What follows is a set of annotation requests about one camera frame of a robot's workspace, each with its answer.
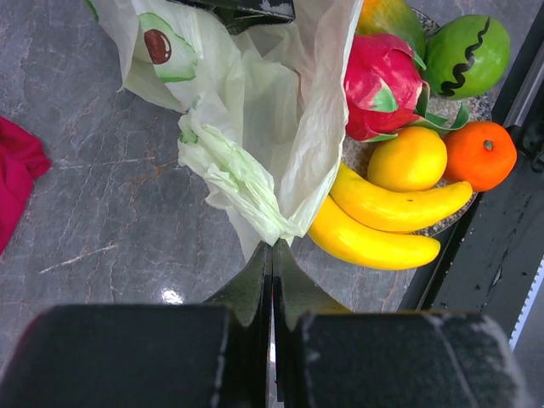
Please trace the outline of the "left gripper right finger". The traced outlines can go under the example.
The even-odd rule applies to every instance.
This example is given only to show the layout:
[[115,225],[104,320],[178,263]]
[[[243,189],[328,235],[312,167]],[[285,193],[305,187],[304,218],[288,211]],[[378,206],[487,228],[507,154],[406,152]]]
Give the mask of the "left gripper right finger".
[[280,239],[272,248],[272,298],[275,320],[277,399],[294,407],[297,398],[298,345],[296,330],[305,315],[345,315],[351,311],[329,295],[298,265],[288,243]]

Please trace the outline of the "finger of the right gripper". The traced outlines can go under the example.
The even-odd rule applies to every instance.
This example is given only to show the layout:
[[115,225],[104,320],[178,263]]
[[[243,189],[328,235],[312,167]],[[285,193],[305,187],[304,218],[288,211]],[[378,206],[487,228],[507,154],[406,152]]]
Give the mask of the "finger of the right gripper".
[[292,0],[181,0],[176,3],[214,14],[231,35],[253,26],[288,24],[296,18]]

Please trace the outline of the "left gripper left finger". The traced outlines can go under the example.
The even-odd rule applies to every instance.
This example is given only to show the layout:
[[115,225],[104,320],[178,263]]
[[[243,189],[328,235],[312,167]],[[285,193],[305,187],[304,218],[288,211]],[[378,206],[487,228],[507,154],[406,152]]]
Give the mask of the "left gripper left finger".
[[271,247],[261,242],[246,266],[205,304],[227,313],[212,407],[266,407],[272,306]]

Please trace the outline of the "pale green plastic bag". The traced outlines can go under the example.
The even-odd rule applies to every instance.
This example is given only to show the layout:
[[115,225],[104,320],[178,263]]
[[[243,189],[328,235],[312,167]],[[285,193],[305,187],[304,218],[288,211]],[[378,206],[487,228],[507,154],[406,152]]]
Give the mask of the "pale green plastic bag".
[[359,1],[293,1],[296,18],[231,35],[176,1],[91,1],[122,86],[177,111],[178,161],[207,184],[245,256],[304,236],[332,187]]

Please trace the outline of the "yellow banana bunch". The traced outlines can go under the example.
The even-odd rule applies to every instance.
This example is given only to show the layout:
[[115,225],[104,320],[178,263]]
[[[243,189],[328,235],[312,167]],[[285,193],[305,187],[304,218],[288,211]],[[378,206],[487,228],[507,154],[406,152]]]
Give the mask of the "yellow banana bunch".
[[454,214],[472,194],[466,181],[423,192],[393,192],[342,164],[309,236],[321,249],[351,264],[417,268],[438,256],[440,243],[415,232]]

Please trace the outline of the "orange green mango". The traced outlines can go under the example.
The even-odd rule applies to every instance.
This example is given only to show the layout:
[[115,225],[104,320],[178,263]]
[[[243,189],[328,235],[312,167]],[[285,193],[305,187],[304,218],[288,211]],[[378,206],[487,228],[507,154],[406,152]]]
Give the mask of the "orange green mango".
[[420,57],[425,57],[425,31],[405,0],[365,0],[356,32],[363,35],[387,32],[403,39]]

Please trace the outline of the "red dragon fruit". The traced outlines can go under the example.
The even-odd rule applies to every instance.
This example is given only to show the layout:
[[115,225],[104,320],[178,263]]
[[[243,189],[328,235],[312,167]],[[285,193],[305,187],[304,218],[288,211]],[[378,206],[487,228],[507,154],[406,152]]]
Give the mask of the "red dragon fruit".
[[454,122],[428,112],[426,66],[404,40],[388,33],[354,36],[344,78],[348,105],[347,135],[360,142],[393,139],[401,128],[421,126],[443,133],[468,123],[462,105]]

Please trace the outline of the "yellow lemon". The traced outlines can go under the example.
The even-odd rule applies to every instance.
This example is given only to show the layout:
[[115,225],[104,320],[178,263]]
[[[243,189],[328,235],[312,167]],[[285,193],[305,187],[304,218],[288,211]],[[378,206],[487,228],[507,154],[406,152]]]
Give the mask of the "yellow lemon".
[[442,178],[446,164],[447,149],[438,133],[408,127],[374,150],[366,178],[395,192],[429,190]]

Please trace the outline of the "orange tangerine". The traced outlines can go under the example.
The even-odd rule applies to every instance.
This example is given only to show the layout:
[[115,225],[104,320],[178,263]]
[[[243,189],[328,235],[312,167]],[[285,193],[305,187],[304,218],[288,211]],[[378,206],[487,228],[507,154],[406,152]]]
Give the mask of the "orange tangerine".
[[517,161],[511,136],[494,122],[470,122],[443,140],[447,149],[444,178],[452,183],[467,181],[475,192],[494,189]]

